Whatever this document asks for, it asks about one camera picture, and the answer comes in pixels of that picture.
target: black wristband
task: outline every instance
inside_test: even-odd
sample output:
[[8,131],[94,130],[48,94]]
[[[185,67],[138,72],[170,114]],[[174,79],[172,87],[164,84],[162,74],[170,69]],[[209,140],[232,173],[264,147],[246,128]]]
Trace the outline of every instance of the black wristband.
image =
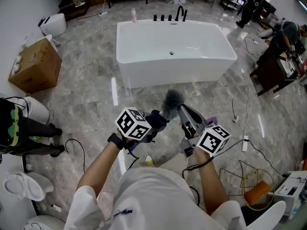
[[122,150],[125,147],[125,142],[117,137],[115,133],[113,133],[107,140],[108,142],[112,141],[119,150]]

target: human hand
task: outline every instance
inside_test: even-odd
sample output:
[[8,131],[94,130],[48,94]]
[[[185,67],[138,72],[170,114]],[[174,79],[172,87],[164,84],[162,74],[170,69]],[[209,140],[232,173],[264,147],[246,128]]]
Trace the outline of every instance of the human hand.
[[205,163],[210,158],[209,153],[205,152],[203,149],[201,149],[199,147],[194,147],[193,154],[196,157],[198,165]]

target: white bathtub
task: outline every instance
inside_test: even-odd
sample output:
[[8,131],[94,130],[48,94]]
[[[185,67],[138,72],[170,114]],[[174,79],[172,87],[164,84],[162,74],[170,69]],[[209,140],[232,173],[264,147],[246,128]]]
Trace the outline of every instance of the white bathtub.
[[125,86],[133,89],[216,81],[237,56],[216,24],[141,20],[118,23],[116,58]]

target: chair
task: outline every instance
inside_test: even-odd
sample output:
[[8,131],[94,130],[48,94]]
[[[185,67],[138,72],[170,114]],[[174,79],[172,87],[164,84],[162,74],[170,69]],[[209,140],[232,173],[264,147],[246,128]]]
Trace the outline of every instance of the chair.
[[258,219],[247,226],[247,230],[272,230],[282,218],[286,209],[284,201],[278,201]]

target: cardboard box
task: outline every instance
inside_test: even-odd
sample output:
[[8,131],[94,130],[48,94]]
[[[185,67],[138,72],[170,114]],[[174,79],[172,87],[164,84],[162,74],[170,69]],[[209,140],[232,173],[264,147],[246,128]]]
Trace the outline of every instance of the cardboard box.
[[51,43],[43,38],[20,53],[20,70],[9,81],[27,93],[55,87],[62,59]]

